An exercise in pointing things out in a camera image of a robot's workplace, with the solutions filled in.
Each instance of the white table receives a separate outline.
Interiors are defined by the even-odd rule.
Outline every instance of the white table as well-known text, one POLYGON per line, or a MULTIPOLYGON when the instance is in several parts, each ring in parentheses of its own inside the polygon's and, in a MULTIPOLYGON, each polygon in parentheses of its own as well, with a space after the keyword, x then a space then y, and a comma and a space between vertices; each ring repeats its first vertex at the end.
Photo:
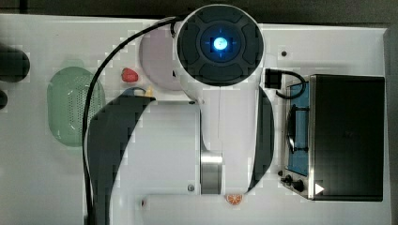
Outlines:
MULTIPOLYGON (((0 41, 28 53, 29 76, 0 82, 8 105, 0 111, 0 223, 83 224, 81 150, 56 141, 48 127, 46 91, 56 71, 76 59, 95 72, 106 54, 132 32, 154 21, 132 19, 0 15, 0 41)), ((384 76, 385 29, 262 24, 267 53, 279 68, 314 73, 384 76)), ((129 87, 123 67, 143 77, 132 42, 108 66, 100 81, 106 100, 129 87)), ((143 79, 139 85, 148 85, 143 79)), ((155 88, 157 99, 187 99, 155 88)), ((273 103, 283 104, 281 99, 273 103)), ((281 132, 283 120, 276 117, 281 132)), ((390 224, 388 140, 383 202, 311 202, 282 187, 275 174, 283 165, 282 143, 259 187, 238 207, 223 196, 150 196, 145 224, 390 224)))

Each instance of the small red cap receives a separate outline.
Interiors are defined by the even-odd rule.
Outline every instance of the small red cap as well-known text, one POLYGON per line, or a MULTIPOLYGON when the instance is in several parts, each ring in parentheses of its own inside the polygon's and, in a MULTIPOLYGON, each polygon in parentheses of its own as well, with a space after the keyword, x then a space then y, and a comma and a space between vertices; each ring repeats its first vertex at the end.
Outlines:
POLYGON ((125 83, 135 83, 138 81, 138 73, 130 68, 123 68, 122 80, 125 83))

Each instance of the green container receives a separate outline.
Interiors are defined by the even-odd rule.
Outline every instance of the green container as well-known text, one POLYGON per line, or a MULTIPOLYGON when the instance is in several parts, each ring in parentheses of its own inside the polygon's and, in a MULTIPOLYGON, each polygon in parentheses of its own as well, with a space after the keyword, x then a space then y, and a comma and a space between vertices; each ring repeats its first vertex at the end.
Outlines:
MULTIPOLYGON (((82 67, 58 71, 47 88, 49 126, 53 136, 71 147, 82 146, 85 98, 93 74, 82 67)), ((88 121, 105 105, 105 94, 97 82, 91 97, 88 121)))

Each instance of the blue light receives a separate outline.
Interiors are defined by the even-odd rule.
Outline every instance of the blue light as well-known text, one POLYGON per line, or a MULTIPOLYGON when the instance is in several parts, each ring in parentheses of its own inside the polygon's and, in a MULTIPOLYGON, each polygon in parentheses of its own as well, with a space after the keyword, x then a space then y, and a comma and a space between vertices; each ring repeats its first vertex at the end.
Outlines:
POLYGON ((228 46, 228 41, 224 37, 217 37, 213 43, 216 50, 224 50, 228 46))

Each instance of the cable connector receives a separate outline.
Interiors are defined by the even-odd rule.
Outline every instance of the cable connector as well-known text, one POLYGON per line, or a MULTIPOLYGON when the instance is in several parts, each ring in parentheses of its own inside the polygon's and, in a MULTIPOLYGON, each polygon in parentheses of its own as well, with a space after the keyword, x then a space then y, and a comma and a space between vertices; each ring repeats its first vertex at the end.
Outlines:
POLYGON ((266 68, 265 87, 280 90, 282 87, 282 74, 281 70, 266 68))
POLYGON ((301 89, 299 90, 299 92, 293 96, 286 96, 281 94, 280 92, 276 92, 276 95, 280 98, 284 98, 284 99, 294 99, 294 98, 298 98, 299 96, 302 95, 302 93, 304 93, 305 91, 305 80, 298 75, 297 73, 293 72, 293 71, 287 71, 287 70, 280 70, 280 69, 272 69, 272 68, 266 68, 266 78, 264 81, 264 86, 266 88, 272 88, 272 89, 281 89, 282 87, 282 75, 286 74, 286 75, 290 75, 293 76, 297 79, 300 80, 300 84, 301 84, 301 89))

